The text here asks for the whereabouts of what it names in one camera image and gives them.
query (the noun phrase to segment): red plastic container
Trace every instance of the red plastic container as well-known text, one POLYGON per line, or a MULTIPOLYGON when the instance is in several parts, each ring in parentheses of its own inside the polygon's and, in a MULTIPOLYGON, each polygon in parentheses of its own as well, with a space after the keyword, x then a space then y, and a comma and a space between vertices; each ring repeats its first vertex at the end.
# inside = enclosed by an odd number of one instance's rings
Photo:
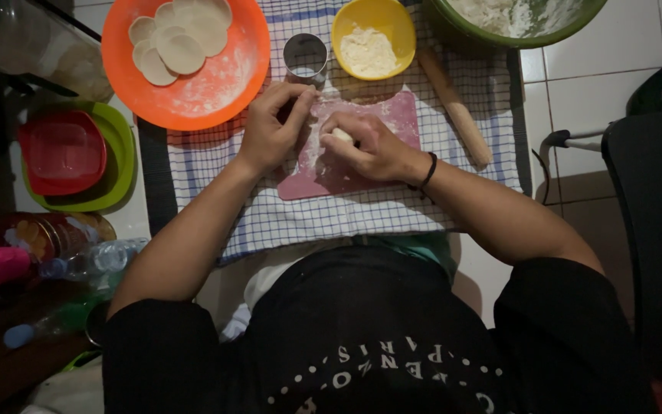
POLYGON ((27 122, 19 127, 18 140, 36 194, 78 193, 104 174, 104 137, 82 110, 50 113, 27 122))

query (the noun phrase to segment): orange plate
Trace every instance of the orange plate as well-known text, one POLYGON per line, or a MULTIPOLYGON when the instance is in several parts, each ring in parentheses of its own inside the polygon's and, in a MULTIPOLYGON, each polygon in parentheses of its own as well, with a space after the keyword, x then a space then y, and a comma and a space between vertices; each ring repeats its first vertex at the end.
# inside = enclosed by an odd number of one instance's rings
POLYGON ((240 113, 267 75, 270 33, 265 16, 254 0, 228 0, 234 20, 224 51, 207 58, 195 74, 154 86, 134 66, 127 30, 138 16, 154 16, 165 1, 114 2, 102 39, 106 74, 127 108, 152 124, 183 131, 215 127, 240 113))

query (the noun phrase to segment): hand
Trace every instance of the hand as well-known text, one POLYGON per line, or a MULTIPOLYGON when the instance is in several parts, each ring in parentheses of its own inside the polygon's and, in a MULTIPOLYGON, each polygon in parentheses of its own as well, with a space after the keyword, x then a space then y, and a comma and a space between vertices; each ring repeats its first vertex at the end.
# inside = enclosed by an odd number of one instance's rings
POLYGON ((317 96, 313 86, 272 82, 259 98, 249 104, 244 138, 235 159, 250 168, 257 177, 279 166, 295 145, 317 96), (283 125, 277 120, 277 113, 292 98, 298 100, 283 125))
POLYGON ((335 112, 321 126, 321 145, 344 159, 357 173, 376 181, 404 181, 418 186, 428 174, 430 155, 400 140, 377 117, 335 112), (341 128, 360 145, 330 135, 341 128))

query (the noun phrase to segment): black t-shirt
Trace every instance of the black t-shirt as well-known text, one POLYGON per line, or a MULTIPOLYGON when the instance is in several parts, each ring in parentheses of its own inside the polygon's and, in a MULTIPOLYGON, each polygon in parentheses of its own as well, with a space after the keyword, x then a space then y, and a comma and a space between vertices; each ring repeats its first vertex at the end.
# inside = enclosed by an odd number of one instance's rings
POLYGON ((520 263, 496 329, 436 264, 384 248, 315 253, 218 344, 195 304, 140 301, 107 323, 106 413, 657 412, 606 279, 520 263))

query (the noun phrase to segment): pink cutting board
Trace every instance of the pink cutting board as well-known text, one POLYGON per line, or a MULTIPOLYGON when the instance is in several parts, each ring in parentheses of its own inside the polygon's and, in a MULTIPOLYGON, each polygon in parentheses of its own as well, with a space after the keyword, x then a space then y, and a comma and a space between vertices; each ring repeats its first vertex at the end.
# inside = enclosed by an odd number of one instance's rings
POLYGON ((318 143, 318 131, 332 113, 339 111, 372 113, 408 145, 420 149, 415 95, 408 90, 397 94, 358 97, 351 101, 340 97, 322 97, 310 108, 310 128, 305 128, 296 146, 298 161, 292 172, 278 170, 277 192, 283 200, 343 194, 379 189, 399 184, 364 178, 333 154, 324 154, 318 143))

